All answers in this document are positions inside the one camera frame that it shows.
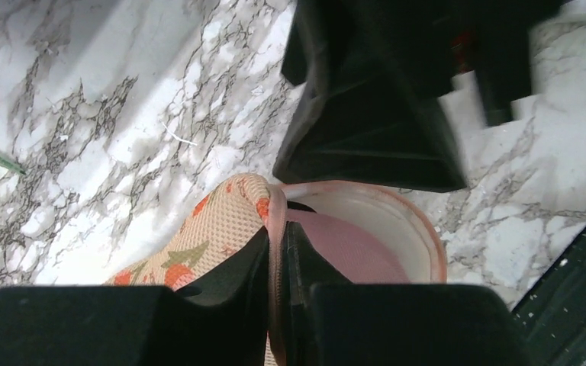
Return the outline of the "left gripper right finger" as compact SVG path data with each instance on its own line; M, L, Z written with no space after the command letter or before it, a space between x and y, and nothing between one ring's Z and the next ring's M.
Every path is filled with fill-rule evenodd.
M510 312L462 284L353 284L297 223L282 242L285 365L528 365Z

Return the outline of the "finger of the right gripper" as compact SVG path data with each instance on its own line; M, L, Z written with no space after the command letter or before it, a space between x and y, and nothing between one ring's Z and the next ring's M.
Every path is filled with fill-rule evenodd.
M452 91L451 25L447 1L299 1L281 73L303 92L273 175L464 188L440 104Z

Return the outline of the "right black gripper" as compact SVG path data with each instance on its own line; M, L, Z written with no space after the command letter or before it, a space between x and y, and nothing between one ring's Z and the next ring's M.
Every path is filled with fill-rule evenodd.
M533 94L530 32L561 1L431 1L431 19L457 73L474 72L487 125L516 120L513 102Z

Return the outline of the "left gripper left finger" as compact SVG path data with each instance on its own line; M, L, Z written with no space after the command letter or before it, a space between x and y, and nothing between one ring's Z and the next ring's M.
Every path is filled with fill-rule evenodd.
M177 291L0 288L0 365L261 365L268 251L259 230Z

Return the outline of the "floral mesh laundry bag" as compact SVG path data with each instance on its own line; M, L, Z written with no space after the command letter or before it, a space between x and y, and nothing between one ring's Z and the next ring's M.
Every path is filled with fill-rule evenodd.
M267 365L289 365L283 319L285 227L301 226L312 247L356 284L443 283L446 254L433 224L407 199L352 181L273 185L241 173L220 183L157 253L111 277L111 285L178 290L242 249L260 230L270 241Z

